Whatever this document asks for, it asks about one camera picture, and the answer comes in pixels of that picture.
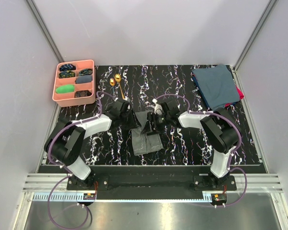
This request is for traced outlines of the teal patterned roll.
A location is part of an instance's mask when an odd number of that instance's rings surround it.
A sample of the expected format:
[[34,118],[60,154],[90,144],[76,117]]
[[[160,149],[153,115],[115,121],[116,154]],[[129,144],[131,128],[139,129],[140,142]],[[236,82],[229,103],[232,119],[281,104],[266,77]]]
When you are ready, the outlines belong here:
[[79,76],[92,75],[93,69],[82,69],[79,71]]

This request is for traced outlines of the brown patterned roll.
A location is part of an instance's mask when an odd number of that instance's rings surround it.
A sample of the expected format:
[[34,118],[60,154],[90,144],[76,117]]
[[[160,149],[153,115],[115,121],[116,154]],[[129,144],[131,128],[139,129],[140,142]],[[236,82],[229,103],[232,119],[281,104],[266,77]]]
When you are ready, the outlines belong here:
[[92,93],[89,90],[82,90],[82,91],[75,92],[75,98],[89,97],[91,95]]

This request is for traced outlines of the yellow blue patterned roll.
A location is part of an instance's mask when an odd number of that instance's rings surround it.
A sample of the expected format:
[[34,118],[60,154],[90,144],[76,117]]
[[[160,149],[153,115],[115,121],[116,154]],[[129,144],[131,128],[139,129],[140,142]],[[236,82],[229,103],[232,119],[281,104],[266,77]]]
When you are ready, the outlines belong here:
[[76,76],[76,73],[72,70],[66,70],[59,73],[59,79],[73,78]]

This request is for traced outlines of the magenta folded cloth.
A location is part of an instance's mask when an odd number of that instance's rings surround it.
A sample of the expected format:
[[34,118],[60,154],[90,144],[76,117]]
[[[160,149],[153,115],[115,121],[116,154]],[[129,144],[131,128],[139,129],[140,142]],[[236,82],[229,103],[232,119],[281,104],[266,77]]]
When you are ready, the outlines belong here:
[[235,105],[237,102],[244,98],[244,94],[242,91],[236,86],[236,92],[230,98],[230,102],[225,104],[225,107],[229,107],[230,105]]

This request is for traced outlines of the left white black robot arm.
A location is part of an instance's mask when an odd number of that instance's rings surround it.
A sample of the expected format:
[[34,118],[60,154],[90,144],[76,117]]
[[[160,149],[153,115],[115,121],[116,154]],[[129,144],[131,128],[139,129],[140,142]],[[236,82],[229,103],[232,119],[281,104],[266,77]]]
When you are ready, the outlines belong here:
[[114,128],[128,130],[140,126],[131,103],[126,99],[117,99],[101,115],[84,121],[59,120],[45,142],[44,151],[58,161],[82,189],[88,190],[94,185],[94,173],[80,157],[84,140]]

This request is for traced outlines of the pink compartment organizer tray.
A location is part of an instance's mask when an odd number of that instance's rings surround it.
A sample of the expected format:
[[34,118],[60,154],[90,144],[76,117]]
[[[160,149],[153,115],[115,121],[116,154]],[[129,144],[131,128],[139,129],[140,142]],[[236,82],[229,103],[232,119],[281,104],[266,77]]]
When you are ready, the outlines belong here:
[[96,100],[94,61],[87,59],[59,63],[52,100],[60,107],[93,104]]

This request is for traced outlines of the grey stitched cloth napkin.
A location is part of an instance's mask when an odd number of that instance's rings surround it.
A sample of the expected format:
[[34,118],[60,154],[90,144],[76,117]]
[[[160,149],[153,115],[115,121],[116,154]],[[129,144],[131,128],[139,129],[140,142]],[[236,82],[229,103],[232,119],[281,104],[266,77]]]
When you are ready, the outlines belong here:
[[142,134],[142,130],[147,122],[148,111],[135,113],[141,127],[132,129],[132,149],[135,156],[140,156],[163,149],[163,144],[159,134]]

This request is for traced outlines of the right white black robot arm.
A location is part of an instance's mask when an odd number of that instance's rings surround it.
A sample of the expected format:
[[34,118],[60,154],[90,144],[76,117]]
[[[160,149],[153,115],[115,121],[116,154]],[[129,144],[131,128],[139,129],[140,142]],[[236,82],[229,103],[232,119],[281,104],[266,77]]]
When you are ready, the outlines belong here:
[[224,108],[214,111],[182,112],[172,102],[161,103],[146,115],[143,134],[160,134],[167,125],[177,128],[197,128],[204,130],[214,149],[210,172],[200,187],[219,190],[230,175],[230,157],[241,145],[241,132],[235,121]]

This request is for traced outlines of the blue grey folded cloth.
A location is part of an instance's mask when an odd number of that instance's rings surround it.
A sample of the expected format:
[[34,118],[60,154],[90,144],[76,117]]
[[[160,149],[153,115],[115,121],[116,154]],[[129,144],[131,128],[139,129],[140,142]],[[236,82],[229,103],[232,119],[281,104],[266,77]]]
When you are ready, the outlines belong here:
[[192,79],[199,88],[206,106],[212,110],[225,108],[240,100],[236,84],[226,65],[194,69]]

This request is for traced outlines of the blue patterned roll top left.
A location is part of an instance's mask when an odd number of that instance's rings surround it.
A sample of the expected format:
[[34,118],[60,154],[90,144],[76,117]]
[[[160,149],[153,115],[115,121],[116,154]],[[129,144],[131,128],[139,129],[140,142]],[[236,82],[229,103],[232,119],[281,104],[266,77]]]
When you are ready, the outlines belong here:
[[68,70],[76,70],[76,66],[71,63],[67,63],[59,67],[59,71],[68,71]]

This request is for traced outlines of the grey rolled cloth in tray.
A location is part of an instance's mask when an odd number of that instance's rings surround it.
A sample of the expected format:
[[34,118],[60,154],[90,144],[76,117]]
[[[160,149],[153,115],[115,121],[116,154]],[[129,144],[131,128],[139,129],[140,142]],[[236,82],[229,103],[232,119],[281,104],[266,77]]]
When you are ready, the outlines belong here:
[[75,80],[75,84],[84,84],[92,82],[93,76],[92,75],[86,75],[86,76],[79,76]]

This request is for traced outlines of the green rolled cloth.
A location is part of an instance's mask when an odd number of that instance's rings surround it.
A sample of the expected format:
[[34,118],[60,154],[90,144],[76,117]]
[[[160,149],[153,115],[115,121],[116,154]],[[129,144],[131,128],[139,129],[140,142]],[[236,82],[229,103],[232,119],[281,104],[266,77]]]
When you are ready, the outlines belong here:
[[66,84],[66,85],[62,85],[59,86],[55,92],[57,94],[63,94],[63,93],[71,93],[74,92],[75,86],[73,84]]

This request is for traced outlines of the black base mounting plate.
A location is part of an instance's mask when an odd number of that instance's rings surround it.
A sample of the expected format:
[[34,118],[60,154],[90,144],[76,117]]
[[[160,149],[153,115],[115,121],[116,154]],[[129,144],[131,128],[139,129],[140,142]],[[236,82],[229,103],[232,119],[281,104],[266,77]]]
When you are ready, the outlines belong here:
[[208,166],[92,166],[94,183],[85,188],[72,177],[67,182],[67,190],[90,191],[97,194],[169,194],[182,197],[204,191],[233,192],[237,190],[234,176],[230,175],[224,186],[213,189],[202,188],[203,179],[208,176]]

